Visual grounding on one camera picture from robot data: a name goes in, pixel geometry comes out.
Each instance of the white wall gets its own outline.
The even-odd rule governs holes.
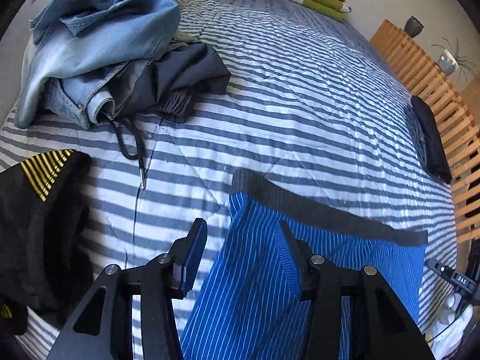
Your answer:
[[[437,60],[442,50],[432,44],[446,42],[447,38],[455,47],[456,38],[460,44],[460,55],[468,56],[480,71],[480,34],[457,0],[346,0],[352,7],[348,20],[367,39],[370,39],[384,19],[403,28],[410,16],[415,16],[424,29],[415,38],[433,59]],[[459,71],[450,76],[459,91],[465,88],[465,78],[457,84]]]
[[[29,21],[50,0],[27,0],[0,40],[0,127],[20,92],[20,73],[26,44],[30,38]]]

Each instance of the potted plant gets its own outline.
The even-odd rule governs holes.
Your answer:
[[[448,46],[450,47],[450,50],[452,50],[452,45],[450,42],[448,42],[448,39],[442,38],[444,41],[448,43]],[[460,68],[460,74],[458,76],[457,84],[458,81],[460,80],[460,77],[463,73],[465,76],[465,80],[468,81],[469,78],[465,71],[468,71],[472,76],[475,76],[474,72],[474,67],[476,66],[473,62],[468,60],[466,56],[461,56],[459,54],[460,48],[458,45],[458,38],[457,38],[457,47],[455,49],[455,52],[451,53],[446,49],[445,47],[439,45],[439,44],[432,44],[433,46],[441,47],[443,49],[442,54],[440,55],[440,58],[438,58],[437,65],[440,67],[440,69],[443,70],[443,73],[445,73],[447,76],[452,74],[454,71],[456,71],[458,68]]]

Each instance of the gray and white striped blanket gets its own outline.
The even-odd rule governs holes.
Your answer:
[[[205,218],[209,237],[194,289],[174,301],[181,333],[229,228],[236,167],[396,229],[426,229],[426,258],[455,265],[450,188],[420,166],[403,110],[410,96],[358,32],[285,0],[179,1],[179,29],[213,45],[232,78],[226,95],[205,96],[185,124],[137,117],[145,131],[146,190],[109,125],[84,131],[44,115],[23,131],[12,113],[0,133],[0,170],[54,149],[92,157],[82,247],[97,273],[110,263],[146,263],[168,251],[196,217]],[[134,150],[127,131],[124,139]],[[448,290],[424,271],[421,329]],[[139,319],[136,299],[136,359],[142,359]],[[44,359],[58,332],[33,312],[29,321],[18,339],[32,358]]]

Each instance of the metal pin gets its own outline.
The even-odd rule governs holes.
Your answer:
[[[374,276],[377,274],[377,268],[375,268],[374,266],[372,265],[367,265],[365,268],[363,268],[363,270],[365,271],[365,273],[369,276]]]
[[[157,257],[157,261],[158,261],[160,264],[166,264],[166,263],[168,263],[171,259],[172,259],[172,257],[171,257],[168,253],[162,253],[162,254],[160,254],[160,255]]]
[[[119,270],[118,266],[116,264],[110,264],[107,267],[105,267],[105,273],[108,275],[113,275]]]
[[[314,254],[310,258],[310,261],[314,263],[316,266],[319,266],[320,264],[323,264],[325,262],[325,257],[321,256],[320,254]]]

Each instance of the drawstring cord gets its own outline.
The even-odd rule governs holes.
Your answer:
[[[138,160],[138,168],[140,169],[140,183],[142,189],[146,188],[145,184],[145,164],[143,162],[143,158],[145,156],[145,143],[142,139],[142,133],[138,128],[135,126],[135,123],[130,119],[129,116],[124,117],[121,120],[116,120],[116,122],[124,126],[132,135],[135,137],[135,144],[137,146],[137,152],[135,154],[130,154],[125,146],[125,142],[123,141],[122,133],[120,132],[120,128],[117,127],[113,120],[107,118],[110,125],[113,127],[115,135],[117,136],[118,146],[120,147],[120,151],[126,159],[129,160]]]

